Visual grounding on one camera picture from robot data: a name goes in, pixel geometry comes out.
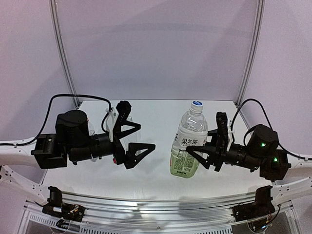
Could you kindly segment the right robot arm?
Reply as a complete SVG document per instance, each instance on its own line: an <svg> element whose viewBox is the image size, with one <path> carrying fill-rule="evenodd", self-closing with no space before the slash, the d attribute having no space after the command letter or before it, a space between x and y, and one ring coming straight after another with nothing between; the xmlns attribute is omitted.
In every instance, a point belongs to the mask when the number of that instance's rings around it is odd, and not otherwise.
<svg viewBox="0 0 312 234"><path fill-rule="evenodd" d="M286 175L299 172L302 169L311 169L306 178L290 182L288 184L269 186L269 192L273 196L273 204L285 202L301 196L312 194L312 159L309 156L294 156L285 149L278 149L279 140L276 131L259 124L251 128L253 132L247 145L233 142L231 129L225 126L209 131L211 142L203 146L188 146L186 152L193 156L203 167L209 169L211 165L219 172L223 164L249 169L250 173L259 169L259 176L268 181L282 181ZM203 158L197 152L207 154ZM230 191L255 188L254 179L247 179L238 175L227 176L230 179Z"/></svg>

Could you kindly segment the clear crushed plastic bottle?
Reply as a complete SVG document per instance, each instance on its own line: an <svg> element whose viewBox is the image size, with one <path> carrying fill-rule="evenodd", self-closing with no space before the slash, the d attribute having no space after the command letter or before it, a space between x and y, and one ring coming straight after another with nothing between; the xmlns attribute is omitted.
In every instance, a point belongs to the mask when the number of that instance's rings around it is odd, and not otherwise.
<svg viewBox="0 0 312 234"><path fill-rule="evenodd" d="M127 117L127 121L133 122L132 117L131 117L131 116L128 116L128 117ZM129 130L129 129L132 129L132 128L133 128L133 126L123 125L123 126L121 127L121 130L122 130L122 131L126 131L126 130ZM134 143L139 143L140 138L141 138L140 132L134 132L134 133L132 133L132 134L130 134L130 135L128 135L128 136L122 138L122 139L120 140L120 142L123 144L125 151L128 151L128 145L129 145L129 143L132 143L132 142L134 142ZM142 150L138 150L138 151L136 152L136 156L139 155L139 154L141 154L141 153L142 153Z"/></svg>

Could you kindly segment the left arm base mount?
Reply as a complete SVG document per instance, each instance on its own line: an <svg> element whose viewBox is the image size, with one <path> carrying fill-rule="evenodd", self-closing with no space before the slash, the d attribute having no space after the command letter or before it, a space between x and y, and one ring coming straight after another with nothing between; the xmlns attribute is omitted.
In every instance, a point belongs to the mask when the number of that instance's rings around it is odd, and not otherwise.
<svg viewBox="0 0 312 234"><path fill-rule="evenodd" d="M59 218L56 226L68 229L70 222L82 222L86 208L79 204L63 202L62 191L57 187L49 186L47 204L43 205L42 212L46 215Z"/></svg>

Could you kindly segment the blue white tea cap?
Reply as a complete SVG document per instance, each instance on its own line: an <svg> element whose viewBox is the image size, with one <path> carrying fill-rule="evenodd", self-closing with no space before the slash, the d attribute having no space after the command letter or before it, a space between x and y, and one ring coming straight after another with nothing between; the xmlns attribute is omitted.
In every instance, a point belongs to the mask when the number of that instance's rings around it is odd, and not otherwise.
<svg viewBox="0 0 312 234"><path fill-rule="evenodd" d="M192 101L192 103L191 103L191 108L193 108L193 109L203 108L203 103L200 102L200 101L194 100L194 101Z"/></svg>

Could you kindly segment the white label bottle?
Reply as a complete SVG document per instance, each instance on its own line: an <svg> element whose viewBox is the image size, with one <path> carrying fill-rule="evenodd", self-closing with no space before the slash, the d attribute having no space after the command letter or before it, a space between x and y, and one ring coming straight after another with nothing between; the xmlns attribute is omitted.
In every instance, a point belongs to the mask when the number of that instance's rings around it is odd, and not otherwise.
<svg viewBox="0 0 312 234"><path fill-rule="evenodd" d="M207 140L208 123L203 108L189 110L181 117L173 140L170 157L170 173L181 178L195 175L199 162L186 152L188 146L203 146Z"/></svg>

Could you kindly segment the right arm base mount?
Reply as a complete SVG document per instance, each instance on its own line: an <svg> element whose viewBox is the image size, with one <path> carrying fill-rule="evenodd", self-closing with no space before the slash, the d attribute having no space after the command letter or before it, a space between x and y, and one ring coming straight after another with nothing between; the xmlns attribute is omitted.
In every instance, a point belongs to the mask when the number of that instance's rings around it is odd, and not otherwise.
<svg viewBox="0 0 312 234"><path fill-rule="evenodd" d="M231 208L236 222L272 215L276 205L273 201L283 192L283 186L264 186L256 189L254 201Z"/></svg>

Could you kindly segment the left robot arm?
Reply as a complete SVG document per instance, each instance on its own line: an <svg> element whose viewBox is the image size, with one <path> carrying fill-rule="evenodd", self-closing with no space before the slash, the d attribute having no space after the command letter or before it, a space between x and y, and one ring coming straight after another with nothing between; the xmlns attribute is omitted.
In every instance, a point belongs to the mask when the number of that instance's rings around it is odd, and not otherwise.
<svg viewBox="0 0 312 234"><path fill-rule="evenodd" d="M141 125L127 120L129 113L116 109L107 111L107 132L90 135L88 118L80 110L59 114L54 134L39 135L32 143L1 143L0 183L24 194L42 207L63 209L62 192L57 187L43 186L14 172L11 165L27 165L41 169L65 168L67 162L76 165L80 161L112 155L115 164L126 169L134 168L155 150L154 144L129 143L124 149L120 140L138 130Z"/></svg>

